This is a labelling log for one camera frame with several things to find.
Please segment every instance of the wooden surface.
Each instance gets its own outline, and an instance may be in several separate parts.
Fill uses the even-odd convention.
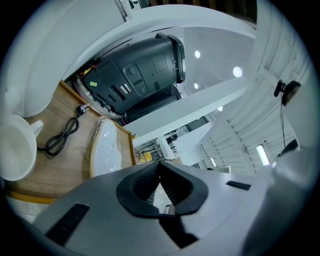
[[[26,118],[29,124],[42,120],[43,129],[36,141],[44,147],[49,138],[61,133],[69,118],[76,115],[76,107],[85,101],[64,82],[60,82],[48,107],[40,114]],[[38,151],[33,172],[23,180],[5,184],[6,194],[13,198],[33,202],[51,203],[90,178],[90,156],[100,113],[91,108],[79,117],[79,129],[71,134],[56,156]],[[135,165],[131,133],[117,125],[121,165]]]

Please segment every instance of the gray surface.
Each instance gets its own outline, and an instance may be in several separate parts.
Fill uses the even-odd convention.
[[[202,238],[220,225],[238,207],[248,191],[228,186],[228,181],[235,181],[252,185],[257,179],[254,176],[219,173],[211,170],[180,165],[174,162],[169,164],[180,167],[184,172],[198,177],[209,188],[209,194],[204,204],[196,214],[181,217],[185,231]]]
[[[181,217],[199,240],[178,249],[155,219],[133,217],[119,204],[116,184],[145,165],[98,176],[47,208],[35,221],[46,232],[75,202],[90,205],[66,248],[84,255],[260,255],[292,224],[319,174],[319,149],[304,148],[264,166],[257,177],[199,170],[183,171],[206,182],[209,196],[200,210]],[[251,184],[249,191],[225,185]]]
[[[138,218],[127,212],[116,196],[118,183],[147,164],[135,165],[92,178],[50,205],[35,220],[43,233],[75,203],[90,206],[65,247],[86,256],[163,255],[179,248],[157,219]]]

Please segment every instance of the white ceiling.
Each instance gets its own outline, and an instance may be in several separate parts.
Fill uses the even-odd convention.
[[[185,27],[183,40],[186,61],[183,86],[191,93],[234,78],[234,67],[246,73],[254,39],[224,29]],[[195,57],[195,51],[200,52],[200,58]]]

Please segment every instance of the black cord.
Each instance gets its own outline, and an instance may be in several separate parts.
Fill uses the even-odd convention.
[[[281,130],[282,130],[282,136],[283,136],[283,146],[284,146],[284,148],[286,148],[284,114],[282,112],[282,97],[283,97],[283,93],[281,93],[280,121],[281,121]]]
[[[66,145],[67,139],[69,135],[75,133],[79,129],[79,121],[78,118],[83,115],[85,112],[87,112],[88,105],[82,105],[77,107],[77,114],[74,117],[71,117],[65,124],[63,131],[50,138],[47,143],[45,144],[45,147],[37,147],[36,149],[39,151],[45,151],[49,156],[56,156],[58,155]],[[56,151],[50,151],[53,148],[57,147]]]

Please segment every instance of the black wire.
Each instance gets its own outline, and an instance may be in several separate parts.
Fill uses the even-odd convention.
[[[66,145],[68,136],[75,133],[79,129],[79,121],[78,121],[79,116],[80,115],[77,114],[76,116],[71,117],[66,122],[64,129],[63,129],[63,132],[50,138],[47,141],[47,143],[45,144],[45,147],[37,147],[36,149],[39,151],[45,151],[49,156],[52,156],[52,157],[58,155],[62,151],[64,146]],[[58,146],[56,151],[54,151],[54,152],[50,151],[53,148],[55,148],[56,146]]]
[[[282,130],[282,136],[283,136],[283,146],[284,148],[286,148],[284,114],[282,113],[282,97],[283,97],[283,93],[281,93],[280,121],[281,121],[281,130]]]

